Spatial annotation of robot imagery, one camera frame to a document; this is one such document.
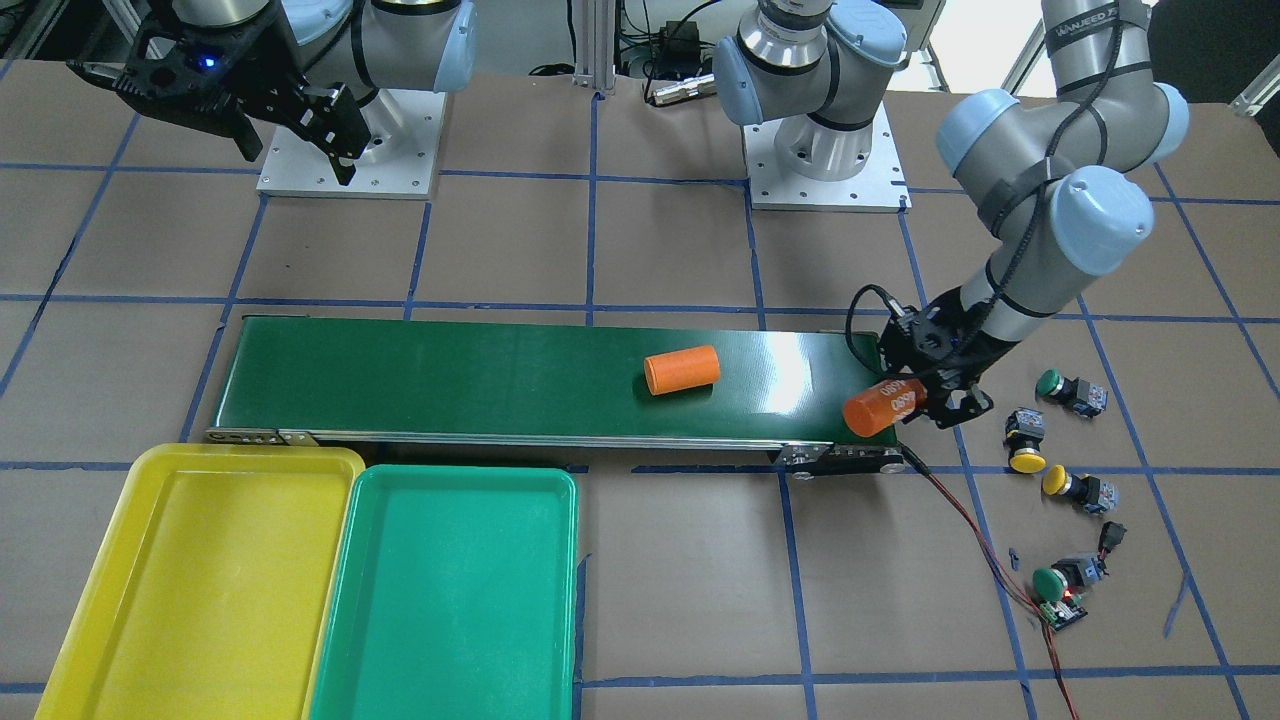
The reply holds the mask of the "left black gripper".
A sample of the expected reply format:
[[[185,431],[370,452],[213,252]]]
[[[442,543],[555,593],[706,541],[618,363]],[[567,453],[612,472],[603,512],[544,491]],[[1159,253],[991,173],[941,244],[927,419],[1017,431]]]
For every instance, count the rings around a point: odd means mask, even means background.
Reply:
[[[998,357],[998,341],[984,332],[995,301],[966,307],[960,300],[936,300],[914,307],[888,300],[890,319],[879,340],[886,375],[918,379],[925,389],[925,415],[947,430],[987,414],[995,401],[980,377]]]

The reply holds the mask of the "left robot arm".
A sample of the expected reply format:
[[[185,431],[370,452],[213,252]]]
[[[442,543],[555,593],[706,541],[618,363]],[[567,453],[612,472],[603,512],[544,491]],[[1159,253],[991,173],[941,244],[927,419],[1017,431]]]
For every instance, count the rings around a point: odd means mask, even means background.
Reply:
[[[1174,152],[1190,110],[1152,70],[1152,9],[1139,1],[1044,1],[1056,100],[1029,108],[989,88],[963,99],[934,143],[998,241],[963,286],[929,305],[882,295],[890,320],[874,357],[879,383],[844,406],[854,434],[928,416],[948,428],[989,410],[982,374],[1089,284],[1120,266],[1155,228],[1128,173]],[[776,149],[797,173],[840,138],[867,143],[905,49],[902,22],[873,1],[759,1],[713,54],[716,88],[737,126],[782,120]]]

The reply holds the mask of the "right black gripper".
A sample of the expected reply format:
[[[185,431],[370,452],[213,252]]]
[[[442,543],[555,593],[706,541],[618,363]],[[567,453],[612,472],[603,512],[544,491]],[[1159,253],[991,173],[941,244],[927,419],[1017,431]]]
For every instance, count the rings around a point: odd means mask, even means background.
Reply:
[[[339,186],[371,141],[355,94],[307,79],[285,15],[145,15],[122,67],[67,61],[83,82],[115,94],[143,117],[230,138],[246,161],[262,141],[253,120],[271,122],[314,145]]]

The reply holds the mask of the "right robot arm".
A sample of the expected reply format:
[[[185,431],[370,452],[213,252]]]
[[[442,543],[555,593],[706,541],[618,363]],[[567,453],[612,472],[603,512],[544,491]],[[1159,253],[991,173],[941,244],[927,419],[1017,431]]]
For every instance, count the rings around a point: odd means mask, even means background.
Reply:
[[[390,94],[456,94],[476,60],[471,1],[152,1],[122,67],[69,60],[155,120],[230,140],[247,161],[266,122],[349,186],[404,136]]]

